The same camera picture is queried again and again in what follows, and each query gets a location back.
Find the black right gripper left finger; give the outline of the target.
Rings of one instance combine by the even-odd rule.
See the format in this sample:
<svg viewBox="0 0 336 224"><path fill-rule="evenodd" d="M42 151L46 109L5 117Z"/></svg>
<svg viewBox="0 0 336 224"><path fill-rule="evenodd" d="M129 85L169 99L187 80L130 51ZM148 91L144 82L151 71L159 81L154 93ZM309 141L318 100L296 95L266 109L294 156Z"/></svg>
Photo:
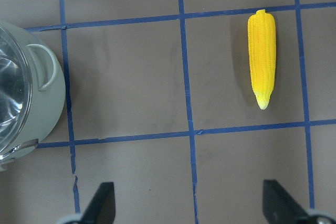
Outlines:
<svg viewBox="0 0 336 224"><path fill-rule="evenodd" d="M114 183L101 183L83 213L81 223L114 223L115 203Z"/></svg>

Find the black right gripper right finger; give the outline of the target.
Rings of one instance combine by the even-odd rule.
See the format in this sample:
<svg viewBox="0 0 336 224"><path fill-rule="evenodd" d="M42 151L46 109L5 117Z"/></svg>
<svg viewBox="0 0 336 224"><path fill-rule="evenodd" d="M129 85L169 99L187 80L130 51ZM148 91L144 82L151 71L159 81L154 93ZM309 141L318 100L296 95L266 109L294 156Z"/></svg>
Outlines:
<svg viewBox="0 0 336 224"><path fill-rule="evenodd" d="M277 180L263 181L263 215L268 223L312 223L308 213Z"/></svg>

